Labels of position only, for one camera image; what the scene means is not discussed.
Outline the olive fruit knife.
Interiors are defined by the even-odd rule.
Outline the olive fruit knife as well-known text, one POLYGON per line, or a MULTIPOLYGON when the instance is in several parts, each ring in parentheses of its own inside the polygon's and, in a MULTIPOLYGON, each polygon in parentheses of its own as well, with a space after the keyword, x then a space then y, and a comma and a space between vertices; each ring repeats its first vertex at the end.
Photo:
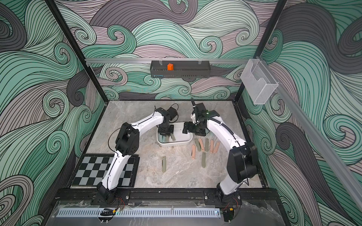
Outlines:
POLYGON ((208 138, 205 139, 204 148, 205 148, 205 152, 209 151, 209 139, 208 138))

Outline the white storage box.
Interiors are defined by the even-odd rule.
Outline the white storage box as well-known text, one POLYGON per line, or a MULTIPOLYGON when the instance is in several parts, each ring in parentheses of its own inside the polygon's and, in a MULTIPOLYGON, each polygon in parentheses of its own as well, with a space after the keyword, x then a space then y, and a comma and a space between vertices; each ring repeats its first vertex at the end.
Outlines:
POLYGON ((161 147, 174 147, 188 145, 193 140, 192 133, 183 133, 184 122, 172 123, 174 126, 173 134, 161 135, 157 129, 156 140, 161 147))

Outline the pink fruit knife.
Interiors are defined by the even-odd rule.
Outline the pink fruit knife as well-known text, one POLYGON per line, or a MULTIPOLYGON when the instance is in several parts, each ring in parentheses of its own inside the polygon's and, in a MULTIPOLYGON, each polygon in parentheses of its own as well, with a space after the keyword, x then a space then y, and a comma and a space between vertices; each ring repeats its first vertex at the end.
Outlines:
POLYGON ((200 150, 202 152, 205 152, 205 147, 204 147, 204 144, 203 144, 203 140, 201 138, 199 138, 199 145, 200 145, 200 150))

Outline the olive knife box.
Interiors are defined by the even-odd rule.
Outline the olive knife box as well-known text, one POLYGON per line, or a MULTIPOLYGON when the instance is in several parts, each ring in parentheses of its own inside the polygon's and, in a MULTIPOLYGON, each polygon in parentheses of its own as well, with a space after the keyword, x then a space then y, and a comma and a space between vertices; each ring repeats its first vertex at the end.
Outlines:
POLYGON ((162 172, 166 172, 166 156, 162 157, 162 172))

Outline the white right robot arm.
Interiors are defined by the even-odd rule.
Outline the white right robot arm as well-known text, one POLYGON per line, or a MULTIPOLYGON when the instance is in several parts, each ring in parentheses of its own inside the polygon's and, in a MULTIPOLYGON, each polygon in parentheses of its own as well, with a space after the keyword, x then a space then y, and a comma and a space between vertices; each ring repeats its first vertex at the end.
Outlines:
POLYGON ((219 113, 208 111, 203 103, 191 101, 193 111, 192 121, 184 123, 183 133, 193 133, 197 136, 206 136, 206 131, 212 132, 228 151, 227 176, 216 187, 216 197, 220 203, 233 200, 243 183, 257 174, 258 153, 253 143, 240 138, 227 126, 219 113))

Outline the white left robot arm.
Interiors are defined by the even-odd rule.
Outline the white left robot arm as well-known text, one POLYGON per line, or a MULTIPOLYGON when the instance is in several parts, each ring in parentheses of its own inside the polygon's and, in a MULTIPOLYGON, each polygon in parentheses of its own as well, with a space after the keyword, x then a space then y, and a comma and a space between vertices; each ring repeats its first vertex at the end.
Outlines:
POLYGON ((129 158, 138 150, 140 136, 153 127, 159 128, 162 136, 171 135, 174 130, 171 121, 177 115, 177 110, 173 107, 167 110, 160 107, 144 119, 122 124, 115 141, 115 154, 112 163, 105 177, 97 184, 98 193, 107 204, 112 204, 116 200, 120 175, 129 158))

